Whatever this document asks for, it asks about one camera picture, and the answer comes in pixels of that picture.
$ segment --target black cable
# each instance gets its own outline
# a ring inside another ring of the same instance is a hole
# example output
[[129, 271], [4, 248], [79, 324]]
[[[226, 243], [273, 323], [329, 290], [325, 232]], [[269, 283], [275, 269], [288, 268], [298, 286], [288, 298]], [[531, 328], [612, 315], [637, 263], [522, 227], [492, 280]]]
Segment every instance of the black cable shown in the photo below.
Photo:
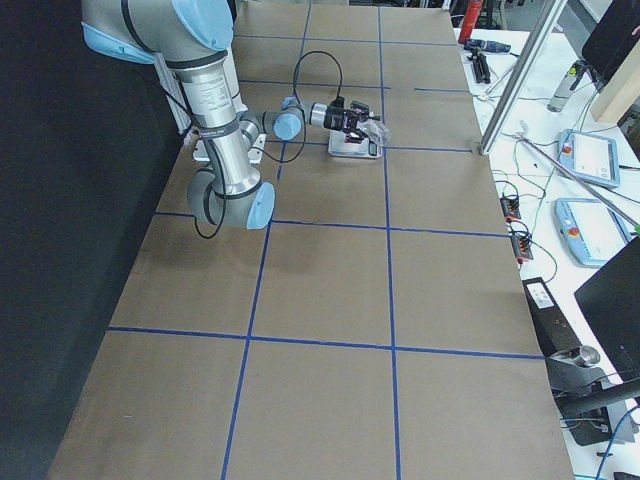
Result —
[[144, 80], [145, 82], [149, 83], [150, 85], [153, 85], [154, 87], [160, 89], [173, 103], [175, 103], [178, 108], [180, 108], [184, 113], [187, 114], [187, 116], [189, 117], [189, 119], [191, 120], [192, 125], [195, 125], [198, 128], [202, 128], [202, 125], [200, 125], [200, 123], [198, 122], [198, 119], [195, 117], [195, 115], [193, 113], [191, 113], [189, 111], [189, 109], [187, 107], [185, 107], [182, 102], [180, 102], [180, 100], [178, 100], [176, 97], [174, 97], [169, 91], [167, 91], [166, 88], [164, 88], [162, 86], [162, 84], [160, 84], [160, 82], [156, 81], [156, 80], [152, 80], [150, 78], [148, 78], [146, 75], [143, 75], [142, 73], [140, 73], [138, 70], [133, 70], [133, 72], [138, 75], [140, 78], [142, 78], [142, 80]]
[[551, 280], [553, 280], [554, 278], [556, 278], [556, 275], [558, 274], [558, 261], [555, 259], [555, 257], [551, 254], [551, 252], [549, 252], [549, 250], [547, 250], [546, 248], [544, 248], [542, 245], [540, 245], [537, 242], [534, 242], [533, 239], [531, 240], [531, 244], [535, 245], [536, 247], [538, 247], [540, 250], [542, 250], [544, 253], [546, 253], [549, 258], [553, 261], [553, 274], [551, 275], [551, 277], [548, 280], [545, 280], [544, 283], [550, 283]]
[[[293, 88], [293, 96], [295, 97], [295, 99], [298, 101], [299, 104], [302, 104], [302, 102], [300, 101], [300, 97], [298, 96], [298, 80], [300, 77], [300, 67], [302, 65], [302, 61], [307, 58], [310, 55], [325, 55], [329, 58], [331, 58], [334, 63], [336, 64], [336, 66], [338, 67], [338, 72], [340, 74], [340, 81], [338, 83], [338, 91], [336, 92], [336, 100], [338, 100], [340, 98], [340, 93], [342, 92], [342, 83], [343, 83], [343, 75], [342, 75], [342, 66], [340, 66], [340, 62], [338, 62], [338, 60], [336, 59], [336, 57], [334, 57], [333, 55], [331, 55], [329, 52], [325, 51], [325, 50], [311, 50], [307, 53], [305, 53], [304, 55], [302, 55], [298, 61], [295, 64], [295, 67], [293, 68], [293, 78], [291, 79], [291, 85]], [[295, 155], [293, 157], [291, 157], [288, 160], [281, 160], [279, 158], [274, 157], [273, 155], [271, 155], [270, 153], [266, 152], [265, 150], [263, 150], [262, 148], [258, 148], [258, 147], [253, 147], [253, 149], [261, 152], [262, 154], [266, 155], [268, 158], [270, 158], [271, 160], [279, 163], [279, 164], [285, 164], [285, 163], [291, 163], [294, 160], [296, 160], [301, 154], [302, 151], [304, 150], [304, 148], [307, 145], [307, 118], [306, 118], [306, 114], [304, 112], [304, 109], [301, 106], [295, 106], [294, 108], [297, 108], [298, 110], [300, 110], [300, 112], [302, 113], [302, 144], [300, 145], [300, 148], [298, 149], [298, 151], [295, 153]]]
[[636, 203], [636, 204], [640, 205], [640, 200], [636, 200], [635, 198], [627, 197], [626, 195], [622, 195], [621, 193], [618, 193], [615, 190], [611, 190], [609, 188], [607, 188], [606, 190], [607, 190], [607, 192], [613, 193], [614, 195], [616, 195], [616, 196], [618, 196], [620, 198], [624, 198], [625, 200], [628, 200], [630, 202], [633, 202], [633, 203]]
[[[567, 390], [563, 390], [562, 392], [559, 392], [557, 394], [555, 394], [553, 397], [554, 398], [560, 398], [560, 397], [564, 397], [566, 393], [571, 393], [571, 392], [577, 392], [578, 390], [582, 390], [583, 388], [589, 388], [591, 385], [593, 385], [596, 382], [599, 382], [600, 380], [604, 380], [605, 378], [609, 378], [612, 375], [624, 375], [625, 373], [632, 373], [632, 372], [639, 372], [640, 368], [634, 368], [631, 370], [621, 370], [619, 372], [613, 372], [613, 373], [608, 373], [606, 375], [602, 375], [598, 378], [596, 378], [595, 380], [591, 380], [589, 383], [585, 384], [585, 385], [580, 385], [579, 387], [573, 387], [573, 388], [569, 388]], [[640, 377], [635, 377], [632, 378], [631, 381], [635, 381], [638, 380]]]
[[224, 222], [225, 214], [227, 213], [227, 182], [224, 178], [224, 169], [222, 168], [222, 162], [220, 161], [220, 155], [218, 154], [218, 149], [216, 148], [215, 143], [213, 143], [213, 140], [210, 139], [207, 140], [207, 143], [213, 151], [213, 156], [216, 157], [216, 163], [218, 164], [218, 169], [220, 170], [220, 181], [222, 183], [222, 215], [220, 216], [220, 221], [218, 221], [218, 226], [211, 235], [205, 235], [200, 231], [200, 227], [198, 225], [198, 217], [195, 217], [193, 219], [193, 223], [196, 227], [196, 232], [201, 238], [204, 238], [205, 240], [211, 240], [213, 237], [218, 235], [218, 232], [220, 232], [220, 228], [222, 228], [222, 223]]
[[[494, 180], [494, 181], [493, 181], [493, 183], [496, 183], [496, 184], [497, 184], [497, 183], [504, 183], [505, 185], [509, 185], [509, 186], [510, 186], [511, 188], [513, 188], [513, 189], [515, 190], [515, 192], [516, 192], [516, 193], [515, 193], [515, 198], [513, 198], [513, 195], [507, 195], [507, 196], [505, 196], [505, 198], [509, 198], [509, 199], [511, 199], [511, 200], [518, 201], [518, 199], [519, 199], [519, 197], [520, 197], [520, 194], [518, 193], [518, 187], [516, 187], [513, 183], [511, 183], [511, 182], [510, 182], [510, 181], [508, 181], [508, 180]], [[506, 189], [506, 186], [505, 186], [505, 188], [503, 188], [503, 189], [502, 189], [502, 195], [504, 195], [504, 191], [505, 191], [505, 189]]]
[[293, 96], [296, 98], [296, 100], [298, 101], [298, 103], [302, 103], [300, 102], [300, 98], [298, 97], [298, 77], [300, 76], [300, 66], [302, 64], [302, 60], [304, 60], [305, 58], [307, 58], [310, 55], [325, 55], [329, 58], [331, 58], [333, 60], [333, 62], [336, 64], [336, 66], [338, 67], [338, 72], [340, 73], [340, 83], [338, 84], [338, 91], [336, 93], [336, 100], [338, 98], [340, 98], [340, 93], [342, 91], [342, 67], [340, 66], [340, 62], [338, 62], [338, 60], [336, 59], [336, 57], [334, 57], [333, 55], [331, 55], [329, 52], [325, 51], [325, 50], [311, 50], [307, 53], [305, 53], [304, 55], [302, 55], [298, 61], [296, 62], [296, 65], [293, 69], [293, 79], [291, 81], [292, 85], [293, 85]]

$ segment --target blue tape grid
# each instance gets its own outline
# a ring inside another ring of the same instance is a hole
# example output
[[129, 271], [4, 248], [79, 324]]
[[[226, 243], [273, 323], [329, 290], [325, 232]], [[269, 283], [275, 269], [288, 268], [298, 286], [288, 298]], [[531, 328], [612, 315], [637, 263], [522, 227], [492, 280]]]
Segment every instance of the blue tape grid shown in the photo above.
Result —
[[[378, 16], [378, 40], [347, 40], [347, 39], [320, 39], [320, 38], [307, 38], [307, 29], [309, 26], [309, 20], [311, 17], [312, 5], [309, 4], [307, 10], [307, 17], [305, 20], [304, 33], [302, 38], [298, 37], [263, 37], [257, 35], [236, 35], [236, 37], [246, 37], [246, 38], [280, 38], [287, 40], [301, 40], [300, 46], [300, 55], [304, 52], [304, 44], [306, 40], [326, 40], [326, 41], [334, 41], [334, 42], [358, 42], [358, 43], [371, 43], [377, 44], [379, 49], [379, 62], [380, 62], [380, 85], [378, 86], [363, 86], [363, 85], [344, 85], [344, 87], [353, 87], [353, 88], [374, 88], [380, 90], [380, 100], [381, 100], [381, 116], [384, 120], [385, 118], [385, 90], [389, 90], [389, 87], [384, 85], [384, 73], [383, 73], [383, 45], [384, 44], [403, 44], [403, 45], [431, 45], [431, 46], [442, 46], [442, 47], [453, 47], [457, 44], [450, 43], [423, 43], [423, 42], [391, 42], [384, 41], [382, 38], [382, 18], [381, 12], [378, 8], [377, 16]], [[243, 83], [267, 83], [267, 84], [286, 84], [290, 85], [290, 82], [277, 82], [277, 81], [251, 81], [251, 80], [240, 80]], [[314, 84], [314, 83], [301, 83], [301, 85], [312, 85], [312, 86], [333, 86], [329, 84]], [[441, 92], [454, 92], [454, 93], [468, 93], [463, 90], [450, 90], [450, 89], [430, 89], [430, 88], [415, 88], [416, 91], [441, 91]], [[285, 151], [288, 144], [299, 144], [301, 142], [282, 142], [282, 141], [274, 141], [273, 143], [282, 143], [283, 147], [280, 153], [280, 160], [285, 158]], [[326, 146], [326, 143], [319, 142], [307, 142], [309, 145], [320, 145]], [[334, 348], [355, 348], [355, 349], [373, 349], [373, 350], [383, 350], [389, 351], [391, 354], [391, 371], [392, 371], [392, 382], [393, 382], [393, 421], [394, 421], [394, 434], [395, 434], [395, 460], [396, 460], [396, 480], [402, 480], [402, 458], [401, 458], [401, 440], [400, 440], [400, 421], [399, 421], [399, 398], [398, 398], [398, 368], [397, 368], [397, 355], [398, 351], [400, 352], [413, 352], [413, 353], [422, 353], [422, 354], [439, 354], [439, 355], [459, 355], [459, 356], [472, 356], [472, 357], [489, 357], [489, 358], [505, 358], [505, 359], [521, 359], [521, 360], [543, 360], [544, 357], [540, 355], [529, 355], [529, 354], [518, 354], [518, 353], [500, 353], [500, 352], [481, 352], [481, 351], [467, 351], [467, 350], [454, 350], [454, 349], [436, 349], [436, 348], [423, 348], [423, 347], [411, 347], [411, 346], [402, 346], [396, 344], [396, 333], [395, 333], [395, 309], [394, 309], [394, 296], [393, 296], [393, 257], [392, 257], [392, 236], [391, 232], [393, 231], [403, 231], [403, 232], [415, 232], [415, 233], [433, 233], [433, 234], [444, 234], [444, 235], [468, 235], [468, 236], [477, 236], [477, 237], [497, 237], [497, 238], [508, 238], [507, 234], [494, 234], [494, 233], [484, 233], [484, 232], [467, 232], [467, 231], [449, 231], [449, 230], [436, 230], [436, 229], [421, 229], [421, 228], [401, 228], [401, 227], [392, 227], [391, 219], [390, 219], [390, 194], [389, 194], [389, 178], [388, 178], [388, 160], [387, 160], [387, 151], [388, 150], [418, 150], [418, 151], [441, 151], [441, 152], [459, 152], [459, 153], [469, 153], [470, 149], [456, 149], [456, 148], [437, 148], [437, 147], [386, 147], [383, 151], [383, 165], [384, 165], [384, 185], [385, 185], [385, 225], [384, 226], [373, 226], [373, 225], [356, 225], [356, 224], [337, 224], [337, 223], [317, 223], [317, 222], [304, 222], [304, 221], [295, 221], [295, 220], [272, 220], [272, 222], [268, 225], [266, 230], [266, 235], [264, 239], [263, 249], [262, 249], [262, 257], [260, 260], [260, 267], [258, 269], [258, 276], [256, 280], [256, 287], [253, 297], [253, 303], [251, 308], [251, 316], [249, 319], [249, 325], [247, 328], [246, 335], [238, 335], [238, 334], [229, 334], [229, 333], [217, 333], [217, 332], [198, 332], [198, 331], [183, 331], [183, 330], [171, 330], [171, 329], [155, 329], [155, 328], [137, 328], [137, 327], [125, 327], [125, 326], [112, 326], [109, 327], [108, 330], [112, 332], [130, 332], [130, 333], [144, 333], [144, 334], [159, 334], [159, 335], [176, 335], [176, 336], [190, 336], [190, 337], [204, 337], [204, 338], [220, 338], [227, 340], [235, 340], [235, 341], [243, 341], [244, 342], [244, 351], [242, 356], [242, 363], [240, 367], [240, 374], [238, 378], [238, 383], [236, 387], [236, 394], [234, 398], [233, 411], [231, 416], [231, 421], [229, 425], [229, 432], [227, 436], [227, 444], [225, 448], [224, 461], [222, 466], [222, 471], [220, 474], [220, 480], [226, 480], [229, 461], [231, 457], [231, 450], [233, 446], [233, 436], [235, 433], [235, 425], [238, 416], [238, 410], [240, 406], [241, 396], [242, 396], [242, 387], [244, 383], [245, 372], [247, 368], [247, 363], [250, 354], [250, 347], [252, 342], [268, 342], [268, 343], [285, 343], [285, 344], [299, 344], [299, 345], [316, 345], [316, 346], [324, 346], [324, 347], [334, 347]], [[281, 175], [282, 165], [279, 166], [278, 169], [278, 178]], [[176, 217], [185, 217], [192, 218], [193, 216], [188, 213], [179, 213], [179, 212], [155, 212], [156, 215], [159, 216], [176, 216]], [[374, 229], [374, 230], [382, 230], [386, 232], [387, 237], [387, 275], [389, 282], [389, 328], [390, 328], [390, 345], [377, 345], [377, 344], [367, 344], [367, 343], [351, 343], [351, 342], [333, 342], [333, 341], [319, 341], [319, 340], [308, 340], [308, 339], [296, 339], [296, 338], [280, 338], [280, 337], [265, 337], [265, 336], [254, 336], [253, 335], [253, 327], [255, 322], [255, 315], [258, 305], [258, 300], [260, 296], [260, 289], [262, 286], [262, 278], [264, 274], [264, 267], [266, 264], [266, 257], [269, 249], [269, 239], [271, 234], [271, 228], [273, 224], [285, 224], [285, 225], [300, 225], [300, 226], [319, 226], [319, 227], [333, 227], [333, 228], [356, 228], [356, 229]]]
[[[384, 104], [384, 68], [382, 53], [382, 16], [378, 8], [378, 51], [380, 54], [380, 103], [382, 108], [382, 121], [385, 122], [385, 104]], [[383, 166], [384, 166], [384, 203], [387, 231], [387, 276], [389, 279], [389, 327], [391, 329], [391, 376], [393, 382], [393, 428], [395, 434], [395, 450], [396, 450], [396, 480], [402, 480], [402, 456], [400, 453], [400, 413], [398, 401], [398, 361], [396, 355], [396, 321], [395, 321], [395, 303], [393, 300], [393, 256], [391, 254], [391, 214], [389, 201], [389, 174], [387, 162], [387, 149], [383, 148]]]
[[[161, 217], [184, 217], [184, 218], [193, 218], [193, 215], [190, 213], [180, 213], [180, 212], [161, 212], [157, 211], [154, 215], [158, 215]], [[332, 227], [332, 228], [357, 228], [364, 230], [389, 230], [391, 232], [412, 232], [412, 233], [435, 233], [438, 235], [461, 235], [461, 236], [470, 236], [470, 237], [492, 237], [492, 238], [509, 238], [509, 235], [506, 233], [488, 233], [488, 232], [466, 232], [459, 230], [438, 230], [435, 228], [412, 228], [412, 227], [392, 227], [392, 226], [381, 226], [381, 225], [359, 225], [354, 223], [325, 223], [325, 222], [308, 222], [304, 220], [271, 220], [271, 223], [281, 224], [281, 225], [301, 225], [301, 226], [309, 226], [309, 227]]]
[[[321, 347], [337, 347], [337, 348], [355, 348], [360, 350], [385, 350], [391, 351], [391, 345], [379, 345], [374, 343], [357, 343], [357, 342], [333, 342], [323, 340], [310, 340], [306, 338], [285, 338], [285, 337], [267, 337], [261, 335], [238, 335], [233, 333], [219, 332], [199, 332], [193, 330], [173, 330], [167, 328], [143, 328], [143, 327], [120, 327], [111, 326], [107, 330], [111, 332], [125, 333], [144, 333], [151, 335], [172, 335], [176, 337], [201, 337], [201, 338], [221, 338], [226, 340], [244, 341], [263, 343], [289, 343], [294, 345], [317, 345]], [[514, 360], [544, 360], [542, 355], [530, 355], [526, 353], [503, 353], [503, 352], [481, 352], [474, 350], [455, 350], [450, 348], [428, 348], [428, 347], [408, 347], [404, 345], [396, 345], [396, 351], [413, 352], [413, 353], [429, 353], [436, 355], [456, 355], [464, 357], [485, 357], [485, 358], [511, 358]]]

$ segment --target white desk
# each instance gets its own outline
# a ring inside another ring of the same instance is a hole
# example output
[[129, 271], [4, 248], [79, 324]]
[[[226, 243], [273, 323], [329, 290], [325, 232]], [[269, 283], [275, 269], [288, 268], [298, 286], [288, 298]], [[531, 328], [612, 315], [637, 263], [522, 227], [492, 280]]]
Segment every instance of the white desk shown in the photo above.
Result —
[[[486, 40], [496, 40], [507, 43], [512, 46], [511, 51], [519, 54], [527, 39], [527, 32], [507, 32], [507, 31], [489, 31], [476, 30], [472, 38], [482, 38]], [[469, 83], [469, 89], [473, 95], [483, 93], [490, 85], [476, 84], [471, 63], [467, 60], [469, 52], [465, 52], [461, 48], [461, 56], [465, 64], [465, 73]], [[576, 91], [569, 100], [566, 107], [561, 113], [552, 113], [547, 110], [546, 105], [558, 83], [570, 67], [577, 59], [576, 54], [569, 45], [563, 34], [554, 33], [548, 39], [540, 58], [534, 66], [525, 87], [523, 88], [519, 100], [512, 111], [503, 133], [512, 134], [522, 131], [520, 122], [525, 122], [529, 128], [528, 138], [534, 142], [546, 144], [558, 139], [559, 133], [567, 128], [578, 129], [580, 125], [576, 125], [576, 119], [579, 117], [584, 106], [589, 102], [594, 87], [589, 85], [590, 79], [585, 75], [581, 86], [587, 85], [585, 88]], [[492, 81], [495, 81], [507, 68], [516, 61], [512, 55], [495, 55], [487, 54], [487, 62], [492, 69]], [[503, 80], [491, 93], [493, 97], [499, 97], [506, 85], [508, 79]], [[478, 98], [474, 98], [474, 106], [481, 130], [484, 132], [491, 115], [493, 114], [495, 105], [499, 98], [495, 98], [495, 103], [483, 102]], [[587, 114], [584, 122], [584, 131], [600, 130], [611, 127], [610, 124], [600, 124], [593, 120], [590, 114]], [[639, 163], [631, 150], [626, 139], [615, 127], [611, 130], [601, 132], [600, 135], [608, 136], [616, 140], [618, 145], [618, 155], [621, 165], [629, 165], [638, 167]], [[541, 190], [531, 183], [517, 175], [518, 166], [514, 161], [515, 140], [506, 135], [501, 135], [490, 153], [491, 167], [494, 170], [496, 180], [508, 180], [516, 185], [520, 195], [533, 194], [539, 196]], [[551, 155], [557, 152], [557, 143], [542, 147]], [[517, 147], [517, 159], [519, 171], [524, 178], [544, 186], [547, 182], [552, 166], [545, 158], [537, 153], [532, 152], [529, 147], [519, 144]], [[623, 195], [632, 198], [638, 198], [640, 192], [640, 173], [637, 171], [623, 170], [621, 171], [622, 185], [617, 190]], [[497, 184], [498, 192], [502, 192], [504, 184]], [[507, 193], [512, 193], [510, 187], [507, 187]], [[549, 289], [556, 298], [562, 311], [565, 313], [568, 321], [573, 326], [580, 340], [587, 345], [592, 345], [600, 350], [602, 348], [593, 336], [589, 326], [587, 325], [578, 305], [575, 301], [573, 293], [594, 273], [595, 269], [584, 268], [572, 259], [564, 241], [553, 221], [553, 203], [559, 197], [581, 197], [592, 198], [575, 182], [561, 177], [557, 173], [553, 175], [547, 188], [547, 194], [542, 201], [542, 206], [538, 213], [537, 226], [535, 228], [534, 240], [542, 244], [550, 251], [558, 262], [558, 272], [555, 278], [548, 284]], [[640, 218], [640, 206], [620, 199], [613, 194], [607, 194], [616, 205], [623, 208], [634, 219]], [[533, 228], [534, 217], [539, 204], [539, 200], [533, 197], [524, 197], [521, 200], [520, 210], [524, 223]], [[554, 270], [553, 261], [547, 254], [540, 249], [533, 247], [534, 261], [525, 263], [520, 271], [522, 279], [540, 276], [547, 279]], [[613, 372], [608, 358], [603, 356], [603, 360], [599, 365], [605, 373]], [[595, 454], [601, 452], [606, 444], [591, 445], [588, 447], [578, 446], [570, 432], [565, 431], [565, 440], [573, 464], [574, 472], [580, 475], [595, 475], [600, 458]], [[614, 455], [607, 460], [603, 476], [605, 478], [613, 478], [614, 471], [626, 471], [628, 473], [640, 474], [640, 435], [636, 435], [636, 442], [633, 444], [616, 445], [612, 452]]]

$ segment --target blue tape line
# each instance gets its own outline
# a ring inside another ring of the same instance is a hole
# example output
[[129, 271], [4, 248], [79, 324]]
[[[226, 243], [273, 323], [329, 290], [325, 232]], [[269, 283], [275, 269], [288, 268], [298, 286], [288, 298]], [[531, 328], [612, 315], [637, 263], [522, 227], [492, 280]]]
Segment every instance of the blue tape line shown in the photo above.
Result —
[[418, 152], [454, 152], [473, 153], [470, 148], [445, 148], [445, 147], [385, 147], [387, 150], [415, 150]]
[[458, 47], [457, 43], [437, 43], [437, 42], [399, 42], [399, 41], [386, 41], [382, 42], [384, 45], [428, 45], [430, 47]]
[[472, 237], [509, 238], [507, 233], [465, 232], [457, 230], [435, 230], [431, 228], [403, 228], [391, 227], [394, 232], [436, 233], [440, 235], [467, 235]]
[[265, 343], [291, 343], [299, 345], [318, 345], [325, 347], [341, 347], [341, 348], [358, 348], [366, 350], [396, 350], [401, 352], [413, 352], [413, 353], [429, 353], [438, 355], [457, 355], [466, 357], [489, 357], [489, 358], [512, 358], [512, 359], [524, 359], [524, 360], [544, 360], [542, 355], [530, 355], [526, 353], [499, 353], [499, 352], [481, 352], [474, 350], [452, 350], [442, 348], [427, 348], [427, 347], [406, 347], [396, 345], [377, 345], [375, 343], [357, 343], [357, 342], [332, 342], [323, 340], [309, 340], [304, 338], [284, 338], [284, 337], [267, 337], [267, 336], [247, 336], [237, 335], [233, 333], [218, 333], [218, 332], [198, 332], [190, 330], [172, 330], [166, 328], [142, 328], [142, 327], [107, 327], [110, 332], [129, 332], [129, 333], [144, 333], [155, 335], [173, 335], [179, 337], [204, 337], [204, 338], [222, 338], [226, 340], [251, 340], [252, 342], [265, 342]]
[[465, 357], [490, 357], [490, 358], [511, 358], [519, 360], [544, 360], [542, 355], [531, 355], [527, 353], [500, 353], [500, 352], [476, 352], [472, 350], [451, 350], [446, 348], [423, 348], [423, 347], [396, 347], [400, 352], [415, 353], [436, 353], [441, 355], [458, 355]]
[[360, 228], [364, 230], [386, 230], [386, 227], [376, 227], [373, 225], [357, 225], [350, 223], [323, 223], [323, 222], [307, 222], [304, 220], [277, 220], [274, 219], [273, 223], [282, 225], [304, 225], [312, 227], [335, 227], [335, 228]]
[[258, 269], [258, 278], [256, 280], [256, 289], [253, 295], [253, 304], [251, 305], [251, 317], [249, 319], [249, 327], [247, 329], [247, 336], [244, 344], [244, 352], [242, 354], [242, 364], [240, 366], [240, 375], [238, 377], [238, 386], [236, 388], [236, 396], [233, 402], [233, 411], [231, 413], [231, 423], [229, 425], [229, 435], [227, 437], [227, 446], [224, 452], [224, 461], [222, 463], [222, 473], [220, 479], [225, 480], [227, 478], [227, 469], [229, 467], [229, 458], [231, 456], [231, 445], [233, 444], [233, 434], [236, 428], [236, 419], [238, 417], [238, 408], [240, 406], [240, 396], [242, 394], [242, 385], [244, 383], [244, 374], [247, 368], [247, 360], [249, 358], [249, 347], [251, 345], [251, 334], [253, 332], [253, 324], [256, 318], [256, 310], [258, 307], [258, 298], [260, 297], [260, 287], [262, 286], [262, 275], [264, 273], [264, 265], [267, 259], [267, 251], [269, 248], [269, 237], [271, 235], [271, 223], [267, 226], [267, 232], [264, 237], [264, 244], [262, 247], [262, 258], [260, 259], [260, 268]]
[[235, 38], [258, 38], [260, 40], [302, 40], [300, 37], [287, 37], [283, 35], [249, 35], [249, 34], [235, 34]]
[[462, 90], [460, 88], [423, 88], [416, 87], [414, 88], [416, 92], [447, 92], [447, 93], [468, 93], [471, 95], [469, 90]]
[[[378, 8], [378, 52], [380, 55], [380, 103], [381, 118], [385, 121], [385, 102], [384, 102], [384, 62], [382, 53], [382, 16]], [[398, 363], [396, 357], [396, 325], [395, 325], [395, 308], [393, 297], [393, 258], [391, 252], [391, 208], [389, 195], [389, 174], [387, 149], [383, 148], [383, 167], [384, 167], [384, 200], [385, 200], [385, 220], [387, 233], [387, 277], [389, 283], [389, 328], [391, 331], [391, 378], [393, 382], [393, 430], [396, 452], [396, 480], [402, 480], [402, 455], [400, 450], [400, 400], [398, 398]]]
[[[285, 143], [283, 140], [267, 140], [267, 143]], [[286, 142], [290, 144], [301, 144], [300, 141], [290, 141]], [[320, 147], [326, 147], [329, 145], [328, 142], [306, 142], [307, 145], [317, 145]], [[393, 146], [393, 147], [384, 147], [387, 150], [411, 150], [418, 152], [453, 152], [453, 153], [473, 153], [473, 150], [468, 148], [441, 148], [441, 147], [402, 147], [402, 146]]]
[[141, 327], [107, 327], [110, 332], [154, 333], [158, 335], [175, 335], [183, 337], [225, 338], [229, 340], [246, 340], [245, 335], [216, 332], [193, 332], [188, 330], [170, 330], [165, 328], [141, 328]]
[[351, 343], [351, 342], [330, 342], [323, 340], [307, 340], [302, 338], [280, 338], [280, 337], [263, 337], [252, 336], [254, 342], [268, 343], [289, 343], [296, 345], [318, 345], [322, 347], [341, 347], [341, 348], [358, 348], [365, 350], [391, 350], [389, 345], [376, 345], [372, 343]]
[[[284, 145], [281, 153], [281, 159], [284, 158], [286, 150], [286, 144]], [[280, 180], [280, 170], [278, 170], [278, 180]], [[174, 213], [174, 212], [155, 212], [155, 215], [167, 216], [167, 217], [186, 217], [194, 218], [193, 215], [186, 213]], [[458, 230], [438, 230], [434, 228], [411, 228], [411, 227], [386, 227], [380, 225], [359, 225], [355, 223], [325, 223], [325, 222], [312, 222], [305, 220], [285, 220], [285, 219], [273, 219], [273, 223], [282, 225], [303, 225], [309, 227], [332, 227], [332, 228], [359, 228], [363, 230], [389, 230], [392, 232], [410, 232], [410, 233], [434, 233], [437, 235], [462, 235], [471, 237], [491, 237], [491, 238], [509, 238], [507, 233], [489, 233], [489, 232], [467, 232]]]
[[180, 212], [153, 212], [154, 215], [159, 215], [161, 217], [187, 217], [187, 218], [195, 218], [195, 215], [190, 213], [180, 213]]
[[[257, 38], [262, 40], [275, 39], [275, 40], [302, 40], [302, 37], [288, 37], [280, 35], [249, 35], [249, 34], [236, 34], [236, 38]], [[342, 43], [382, 43], [384, 45], [427, 45], [431, 47], [457, 47], [457, 43], [437, 43], [437, 42], [397, 42], [397, 41], [384, 41], [379, 40], [356, 40], [352, 38], [317, 38], [306, 37], [306, 40], [312, 40], [314, 42], [342, 42]]]
[[[273, 85], [292, 85], [291, 82], [284, 80], [238, 80], [239, 83], [257, 83], [257, 84], [273, 84]], [[313, 83], [313, 82], [298, 82], [298, 85], [308, 87], [335, 87], [335, 83]], [[373, 88], [375, 90], [380, 89], [380, 85], [351, 85], [344, 84], [342, 88]], [[386, 90], [391, 90], [391, 87], [385, 87]]]
[[[290, 140], [290, 141], [284, 141], [284, 140], [267, 140], [267, 143], [286, 143], [288, 145], [302, 145], [302, 142], [298, 141], [298, 140]], [[327, 147], [329, 146], [328, 142], [304, 142], [305, 145], [315, 145], [318, 147]]]

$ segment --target white base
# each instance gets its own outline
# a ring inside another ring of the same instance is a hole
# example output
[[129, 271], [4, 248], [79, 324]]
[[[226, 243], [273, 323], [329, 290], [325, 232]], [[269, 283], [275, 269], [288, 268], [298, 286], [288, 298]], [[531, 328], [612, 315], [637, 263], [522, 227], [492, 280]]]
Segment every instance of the white base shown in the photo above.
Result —
[[[258, 139], [253, 144], [253, 147], [263, 150], [266, 138], [267, 136], [264, 133], [258, 135]], [[249, 150], [249, 162], [251, 165], [260, 165], [262, 161], [262, 152], [256, 150], [256, 148]], [[193, 159], [196, 162], [209, 163], [209, 155], [207, 155], [207, 150], [204, 148], [202, 140], [198, 140], [196, 143], [196, 148], [193, 150]]]
[[329, 132], [329, 154], [334, 157], [352, 157], [375, 159], [382, 156], [382, 148], [375, 145], [376, 154], [369, 153], [369, 139], [365, 138], [362, 143], [347, 143], [344, 141], [344, 133], [331, 130]]

